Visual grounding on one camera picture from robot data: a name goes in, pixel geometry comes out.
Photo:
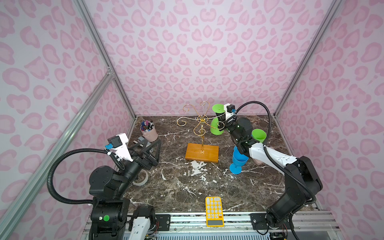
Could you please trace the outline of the tape roll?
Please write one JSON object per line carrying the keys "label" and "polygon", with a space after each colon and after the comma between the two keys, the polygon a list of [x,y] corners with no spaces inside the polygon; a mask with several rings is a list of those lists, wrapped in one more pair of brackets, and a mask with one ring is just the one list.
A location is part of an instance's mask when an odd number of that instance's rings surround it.
{"label": "tape roll", "polygon": [[137,178],[133,181],[133,185],[141,187],[145,185],[149,180],[149,173],[146,170],[141,170]]}

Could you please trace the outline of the yellow calculator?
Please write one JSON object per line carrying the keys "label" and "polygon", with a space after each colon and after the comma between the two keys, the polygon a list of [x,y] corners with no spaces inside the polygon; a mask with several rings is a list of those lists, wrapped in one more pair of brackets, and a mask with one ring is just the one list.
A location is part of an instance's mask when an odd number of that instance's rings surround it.
{"label": "yellow calculator", "polygon": [[207,227],[224,227],[225,223],[221,197],[206,197],[205,204]]}

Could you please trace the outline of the green wine glass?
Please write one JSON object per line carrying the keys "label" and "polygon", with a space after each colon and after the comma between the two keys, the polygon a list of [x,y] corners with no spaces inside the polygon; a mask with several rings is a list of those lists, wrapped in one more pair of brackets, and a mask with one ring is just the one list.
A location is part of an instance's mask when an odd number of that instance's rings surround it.
{"label": "green wine glass", "polygon": [[213,135],[219,136],[224,133],[224,123],[225,120],[225,110],[224,105],[216,104],[212,107],[213,112],[216,114],[216,117],[212,119],[211,123],[211,133]]}
{"label": "green wine glass", "polygon": [[260,143],[263,143],[267,138],[267,133],[261,129],[254,129],[252,131],[252,137]]}

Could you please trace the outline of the blue wine glass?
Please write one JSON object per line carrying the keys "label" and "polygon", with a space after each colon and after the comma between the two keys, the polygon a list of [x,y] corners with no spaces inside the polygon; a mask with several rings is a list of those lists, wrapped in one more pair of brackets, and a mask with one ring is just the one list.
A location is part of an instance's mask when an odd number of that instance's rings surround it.
{"label": "blue wine glass", "polygon": [[234,147],[233,163],[230,165],[232,174],[238,175],[242,172],[242,167],[247,163],[249,157],[239,152],[237,147]]}

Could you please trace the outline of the aluminium front rail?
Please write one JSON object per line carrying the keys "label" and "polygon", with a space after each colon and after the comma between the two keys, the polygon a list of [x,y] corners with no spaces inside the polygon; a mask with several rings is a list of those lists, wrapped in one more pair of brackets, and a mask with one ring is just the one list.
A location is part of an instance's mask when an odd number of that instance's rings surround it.
{"label": "aluminium front rail", "polygon": [[264,212],[157,213],[156,222],[138,217],[119,240],[342,240],[329,211],[304,211],[280,227],[269,227]]}

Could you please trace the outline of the orange wooden rack base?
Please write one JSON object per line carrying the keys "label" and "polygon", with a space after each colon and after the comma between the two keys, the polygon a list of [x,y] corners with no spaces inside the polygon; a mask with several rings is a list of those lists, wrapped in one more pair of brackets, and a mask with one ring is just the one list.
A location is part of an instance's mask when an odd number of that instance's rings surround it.
{"label": "orange wooden rack base", "polygon": [[185,159],[191,161],[218,163],[219,147],[188,143]]}

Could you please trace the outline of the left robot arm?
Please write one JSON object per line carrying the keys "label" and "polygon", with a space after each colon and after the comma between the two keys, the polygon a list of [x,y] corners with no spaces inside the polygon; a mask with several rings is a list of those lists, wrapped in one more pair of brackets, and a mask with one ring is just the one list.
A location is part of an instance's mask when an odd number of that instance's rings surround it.
{"label": "left robot arm", "polygon": [[152,143],[143,140],[140,143],[143,148],[139,151],[135,150],[139,144],[127,149],[133,155],[132,161],[121,159],[108,148],[107,154],[117,160],[118,170],[102,166],[92,172],[89,179],[93,196],[90,240],[121,240],[126,230],[130,231],[131,240],[144,240],[148,231],[156,230],[154,207],[139,207],[129,217],[130,200],[124,197],[139,173],[150,170],[160,161],[161,140]]}

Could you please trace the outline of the pink metal pen bucket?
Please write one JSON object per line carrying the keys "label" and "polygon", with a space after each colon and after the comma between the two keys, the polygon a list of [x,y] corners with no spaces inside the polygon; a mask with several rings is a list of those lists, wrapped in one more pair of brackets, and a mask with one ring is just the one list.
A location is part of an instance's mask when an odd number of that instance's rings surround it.
{"label": "pink metal pen bucket", "polygon": [[140,130],[143,134],[143,137],[149,142],[154,142],[158,138],[158,133],[155,129],[155,124],[153,121],[144,120],[140,124]]}

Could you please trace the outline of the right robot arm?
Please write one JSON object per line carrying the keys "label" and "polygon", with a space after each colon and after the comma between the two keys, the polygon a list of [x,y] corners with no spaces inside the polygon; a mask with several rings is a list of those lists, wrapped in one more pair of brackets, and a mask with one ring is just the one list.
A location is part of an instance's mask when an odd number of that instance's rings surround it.
{"label": "right robot arm", "polygon": [[316,194],[323,189],[312,161],[305,156],[297,158],[267,147],[271,131],[267,130],[263,138],[258,140],[253,135],[254,129],[248,118],[221,115],[218,119],[220,131],[226,130],[235,144],[233,162],[230,165],[233,174],[242,171],[240,163],[258,159],[284,175],[285,192],[267,208],[264,221],[269,229],[278,229],[289,222],[293,230],[293,215],[305,205],[315,203]]}

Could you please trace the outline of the gold wire glass rack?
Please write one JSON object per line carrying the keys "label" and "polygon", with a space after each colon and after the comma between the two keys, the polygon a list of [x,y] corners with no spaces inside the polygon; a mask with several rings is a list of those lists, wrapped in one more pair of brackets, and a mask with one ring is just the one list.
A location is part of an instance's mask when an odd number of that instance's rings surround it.
{"label": "gold wire glass rack", "polygon": [[215,117],[208,117],[207,116],[207,113],[208,113],[208,110],[209,110],[209,107],[211,106],[211,104],[207,101],[202,101],[200,102],[200,106],[201,107],[204,107],[206,104],[208,104],[208,108],[206,110],[206,112],[204,114],[200,114],[197,109],[195,108],[195,106],[191,105],[191,104],[187,104],[183,107],[183,111],[184,112],[188,112],[190,110],[190,108],[193,108],[194,111],[196,112],[197,114],[197,117],[195,118],[188,118],[188,117],[180,117],[178,120],[177,120],[177,125],[180,126],[180,127],[184,127],[186,124],[187,124],[187,120],[193,120],[193,121],[196,121],[197,122],[197,125],[196,127],[194,128],[193,130],[193,133],[198,136],[198,137],[201,137],[202,139],[202,145],[204,145],[204,141],[205,141],[205,134],[206,134],[206,130],[205,130],[205,126],[208,126],[208,127],[211,127],[211,123],[212,123],[212,119],[215,118]]}

